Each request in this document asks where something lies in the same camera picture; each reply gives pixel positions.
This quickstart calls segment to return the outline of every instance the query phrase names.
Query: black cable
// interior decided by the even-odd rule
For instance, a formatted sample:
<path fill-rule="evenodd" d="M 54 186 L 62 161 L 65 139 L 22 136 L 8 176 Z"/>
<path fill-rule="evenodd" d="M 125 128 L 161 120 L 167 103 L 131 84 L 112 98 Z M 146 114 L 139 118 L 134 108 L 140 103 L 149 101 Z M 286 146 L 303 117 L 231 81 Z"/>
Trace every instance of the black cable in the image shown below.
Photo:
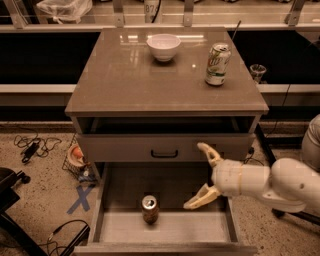
<path fill-rule="evenodd" d="M 32 147 L 33 144 L 37 144 L 36 145 L 37 148 L 35 149 L 34 154 L 36 154 L 38 157 L 44 158 L 49 155 L 49 152 L 52 151 L 57 144 L 60 144 L 62 142 L 62 140 L 59 138 L 53 138 L 53 137 L 50 137 L 47 139 L 39 138 L 38 132 L 34 129 L 24 128 L 24 127 L 18 127 L 18 128 L 35 133 L 35 136 L 32 138 L 23 137 L 21 135 L 17 135 L 14 138 L 14 145 L 17 146 L 18 148 L 23 148 L 22 152 L 20 153 L 21 155 L 23 155 L 30 147 Z"/>
<path fill-rule="evenodd" d="M 264 166 L 264 164 L 260 160 L 253 158 L 254 152 L 255 152 L 254 148 L 251 147 L 249 150 L 250 156 L 243 160 L 243 164 L 247 164 L 249 161 L 253 160 L 260 163 L 262 166 Z"/>
<path fill-rule="evenodd" d="M 58 243 L 56 241 L 52 241 L 52 242 L 45 243 L 45 244 L 38 244 L 38 246 L 48 246 L 49 244 L 58 245 Z M 0 242 L 0 247 L 15 249 L 15 248 L 25 248 L 25 247 L 31 247 L 31 246 L 28 244 L 26 244 L 26 245 L 10 245 L 10 244 L 5 244 L 5 243 Z"/>
<path fill-rule="evenodd" d="M 289 90 L 290 90 L 290 87 L 291 87 L 291 84 L 289 84 L 288 88 L 287 88 L 287 91 L 286 91 L 286 94 L 284 95 L 284 99 L 282 101 L 282 104 L 281 104 L 281 107 L 284 106 L 284 104 L 286 103 L 286 100 L 287 100 L 287 97 L 288 97 L 288 94 L 289 94 Z M 269 135 L 271 135 L 277 128 L 278 126 L 278 120 L 276 120 L 275 124 L 274 124 L 274 127 L 273 129 L 271 130 L 271 132 L 269 132 L 265 137 L 268 138 Z"/>
<path fill-rule="evenodd" d="M 66 249 L 66 248 L 67 246 L 57 246 L 48 255 L 51 256 L 54 252 L 57 252 L 57 255 L 59 256 L 59 249 Z"/>
<path fill-rule="evenodd" d="M 156 21 L 156 18 L 158 17 L 158 13 L 159 13 L 159 10 L 160 10 L 160 6 L 161 6 L 161 0 L 159 0 L 159 4 L 158 4 L 158 8 L 157 8 L 156 14 L 154 15 L 151 23 L 154 23 Z"/>
<path fill-rule="evenodd" d="M 81 220 L 81 219 L 76 219 L 76 220 L 67 221 L 67 222 L 63 223 L 62 225 L 60 225 L 59 227 L 57 227 L 57 228 L 49 235 L 49 237 L 48 237 L 48 239 L 47 239 L 47 244 L 49 244 L 49 242 L 52 240 L 53 236 L 54 236 L 55 234 L 59 233 L 64 226 L 66 226 L 66 225 L 68 225 L 68 224 L 70 224 L 70 223 L 73 223 L 73 222 L 82 222 L 82 223 L 84 223 L 85 225 L 89 226 L 86 221 Z M 50 256 L 50 255 L 52 255 L 54 252 L 56 252 L 57 255 L 59 256 L 59 249 L 61 249 L 61 248 L 66 249 L 66 248 L 68 248 L 68 247 L 67 247 L 67 246 L 58 246 L 58 243 L 56 242 L 56 248 L 53 249 L 51 252 L 49 252 L 49 247 L 47 246 L 47 254 Z"/>

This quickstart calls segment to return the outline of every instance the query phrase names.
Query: white bowl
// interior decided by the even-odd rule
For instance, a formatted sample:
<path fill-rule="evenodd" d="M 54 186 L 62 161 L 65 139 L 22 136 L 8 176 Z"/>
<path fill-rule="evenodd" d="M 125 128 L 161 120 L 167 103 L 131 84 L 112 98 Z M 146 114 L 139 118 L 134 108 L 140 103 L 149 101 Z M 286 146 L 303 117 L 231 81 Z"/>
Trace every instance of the white bowl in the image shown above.
<path fill-rule="evenodd" d="M 171 60 L 178 52 L 181 44 L 179 37 L 170 34 L 153 35 L 147 40 L 151 54 L 158 60 Z"/>

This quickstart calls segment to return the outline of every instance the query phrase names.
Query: white bag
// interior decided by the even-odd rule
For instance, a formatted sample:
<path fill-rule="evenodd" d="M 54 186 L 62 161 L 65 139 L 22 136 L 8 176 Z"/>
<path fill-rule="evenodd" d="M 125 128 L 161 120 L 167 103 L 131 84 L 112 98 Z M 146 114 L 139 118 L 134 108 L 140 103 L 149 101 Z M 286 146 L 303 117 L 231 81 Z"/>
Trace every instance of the white bag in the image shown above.
<path fill-rule="evenodd" d="M 43 0 L 37 3 L 37 8 L 62 24 L 62 21 L 76 21 L 92 8 L 92 0 Z"/>

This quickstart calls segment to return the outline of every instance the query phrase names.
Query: silver can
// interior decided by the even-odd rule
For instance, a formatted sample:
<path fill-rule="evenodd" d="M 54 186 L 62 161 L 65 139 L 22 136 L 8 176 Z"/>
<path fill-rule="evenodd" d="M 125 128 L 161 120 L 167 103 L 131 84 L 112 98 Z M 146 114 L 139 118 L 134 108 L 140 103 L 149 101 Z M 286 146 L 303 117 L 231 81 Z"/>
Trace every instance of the silver can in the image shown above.
<path fill-rule="evenodd" d="M 227 43 L 215 43 L 212 45 L 205 78 L 208 84 L 220 86 L 224 83 L 230 57 L 231 51 Z"/>

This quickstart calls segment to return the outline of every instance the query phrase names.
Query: cup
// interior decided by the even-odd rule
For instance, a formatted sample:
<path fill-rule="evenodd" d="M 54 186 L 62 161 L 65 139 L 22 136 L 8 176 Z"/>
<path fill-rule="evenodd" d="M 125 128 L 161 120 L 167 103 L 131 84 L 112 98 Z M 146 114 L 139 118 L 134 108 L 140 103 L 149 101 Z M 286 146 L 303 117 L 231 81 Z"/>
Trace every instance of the cup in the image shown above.
<path fill-rule="evenodd" d="M 266 67 L 260 64 L 253 64 L 250 66 L 250 74 L 257 84 L 261 82 L 261 78 L 266 72 Z"/>

